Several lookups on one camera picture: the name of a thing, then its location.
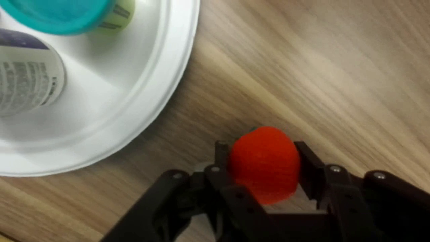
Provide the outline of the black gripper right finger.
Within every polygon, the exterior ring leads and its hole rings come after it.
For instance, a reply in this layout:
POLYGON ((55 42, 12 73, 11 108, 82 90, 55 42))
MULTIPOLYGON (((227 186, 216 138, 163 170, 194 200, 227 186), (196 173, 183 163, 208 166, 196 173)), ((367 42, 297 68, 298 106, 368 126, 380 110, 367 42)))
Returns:
POLYGON ((294 142, 301 158, 300 184, 309 198, 325 209, 339 242, 380 242, 366 198, 352 174, 341 165, 324 163, 304 141, 294 142))

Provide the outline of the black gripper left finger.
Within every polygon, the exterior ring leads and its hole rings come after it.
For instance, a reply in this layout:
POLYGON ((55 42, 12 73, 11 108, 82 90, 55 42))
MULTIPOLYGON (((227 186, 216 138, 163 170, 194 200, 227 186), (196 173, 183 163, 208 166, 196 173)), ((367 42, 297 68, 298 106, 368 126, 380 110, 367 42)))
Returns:
POLYGON ((227 170, 230 146, 215 142, 214 161, 203 168, 207 215, 216 242, 286 242, 288 237, 247 188, 227 170))

